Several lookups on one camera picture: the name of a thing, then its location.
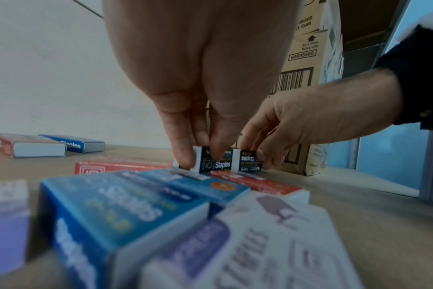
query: hand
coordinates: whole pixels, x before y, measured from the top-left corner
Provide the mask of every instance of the hand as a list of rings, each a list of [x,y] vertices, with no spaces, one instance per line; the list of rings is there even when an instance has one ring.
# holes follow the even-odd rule
[[[301,3],[103,1],[118,62],[153,100],[182,167],[194,165],[192,145],[220,159],[236,141],[278,77]]]
[[[245,127],[242,149],[257,150],[264,169],[280,166],[295,144],[351,140],[392,125],[403,108],[389,70],[372,70],[314,88],[277,92]]]

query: dark sleeve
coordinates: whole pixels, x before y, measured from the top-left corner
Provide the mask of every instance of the dark sleeve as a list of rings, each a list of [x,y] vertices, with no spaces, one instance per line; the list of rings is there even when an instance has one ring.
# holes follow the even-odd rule
[[[390,69],[402,88],[404,109],[394,124],[419,122],[421,129],[433,130],[433,30],[417,26],[375,68]]]

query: table surface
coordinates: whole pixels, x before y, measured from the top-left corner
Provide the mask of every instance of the table surface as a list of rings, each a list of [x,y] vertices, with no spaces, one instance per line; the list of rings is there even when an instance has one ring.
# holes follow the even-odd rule
[[[35,212],[41,179],[71,175],[77,161],[100,154],[172,158],[167,149],[121,146],[65,158],[10,159],[0,154],[0,180],[26,179]],[[328,210],[366,288],[433,289],[433,204],[386,192],[415,195],[415,190],[349,169],[326,168],[312,177],[276,170],[262,175],[309,190],[311,204]],[[57,255],[32,223],[28,262],[0,276],[0,289],[71,288]]]

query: barcode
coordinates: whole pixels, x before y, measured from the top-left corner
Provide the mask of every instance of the barcode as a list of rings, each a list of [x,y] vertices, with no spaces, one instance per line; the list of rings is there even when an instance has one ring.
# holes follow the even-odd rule
[[[269,94],[274,94],[277,91],[295,90],[303,85],[310,86],[312,75],[313,67],[282,72]]]

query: red staples box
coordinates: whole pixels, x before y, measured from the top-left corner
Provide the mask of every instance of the red staples box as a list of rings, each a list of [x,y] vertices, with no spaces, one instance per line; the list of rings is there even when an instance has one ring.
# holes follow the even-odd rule
[[[74,173],[76,175],[82,175],[127,169],[133,171],[144,171],[171,167],[171,161],[155,161],[117,156],[100,156],[77,162],[75,164]]]
[[[261,193],[286,197],[305,204],[308,204],[310,200],[310,192],[305,189],[270,179],[264,179],[255,174],[248,174],[241,171],[215,170],[211,172],[210,175],[214,178],[225,179],[236,184],[250,187],[252,190]]]

